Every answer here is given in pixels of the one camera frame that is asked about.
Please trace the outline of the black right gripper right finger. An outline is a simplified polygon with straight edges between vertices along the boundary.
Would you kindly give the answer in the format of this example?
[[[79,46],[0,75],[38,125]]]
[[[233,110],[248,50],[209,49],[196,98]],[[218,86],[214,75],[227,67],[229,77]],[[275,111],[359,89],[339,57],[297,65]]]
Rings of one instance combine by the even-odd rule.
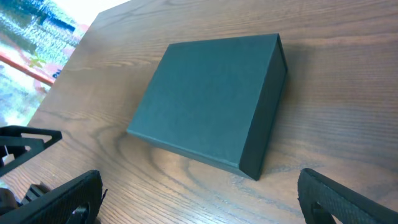
[[[397,212],[309,168],[300,171],[298,200],[306,223],[397,223]]]

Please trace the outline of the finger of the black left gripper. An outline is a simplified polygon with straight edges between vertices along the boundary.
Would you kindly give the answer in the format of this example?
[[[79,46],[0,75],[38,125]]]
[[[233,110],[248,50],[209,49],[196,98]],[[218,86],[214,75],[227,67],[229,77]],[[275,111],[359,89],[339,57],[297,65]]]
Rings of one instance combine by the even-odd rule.
[[[42,138],[25,138],[22,136],[23,134],[50,136],[50,139],[45,142]],[[1,176],[40,154],[61,139],[62,133],[56,130],[15,125],[1,127]]]

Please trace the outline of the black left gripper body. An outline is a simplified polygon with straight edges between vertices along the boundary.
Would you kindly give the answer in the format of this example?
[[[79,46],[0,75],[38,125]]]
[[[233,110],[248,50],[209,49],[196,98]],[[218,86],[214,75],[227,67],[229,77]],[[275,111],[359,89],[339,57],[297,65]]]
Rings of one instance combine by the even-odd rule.
[[[1,180],[1,215],[12,210],[16,210],[29,202],[50,192],[51,189],[43,182],[39,184],[30,184],[26,193],[21,197],[8,186],[5,181]]]

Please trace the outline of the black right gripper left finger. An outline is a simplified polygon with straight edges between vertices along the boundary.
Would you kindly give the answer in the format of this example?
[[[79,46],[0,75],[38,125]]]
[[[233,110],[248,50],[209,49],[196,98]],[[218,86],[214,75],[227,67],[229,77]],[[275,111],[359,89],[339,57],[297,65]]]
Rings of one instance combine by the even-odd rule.
[[[89,170],[1,215],[1,223],[95,223],[103,201],[100,172]]]

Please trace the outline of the black box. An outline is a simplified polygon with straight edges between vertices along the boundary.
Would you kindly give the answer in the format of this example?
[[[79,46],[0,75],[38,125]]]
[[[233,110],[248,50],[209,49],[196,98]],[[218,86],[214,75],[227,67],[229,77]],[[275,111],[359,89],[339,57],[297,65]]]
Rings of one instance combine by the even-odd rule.
[[[170,44],[127,131],[258,180],[287,71],[279,34]]]

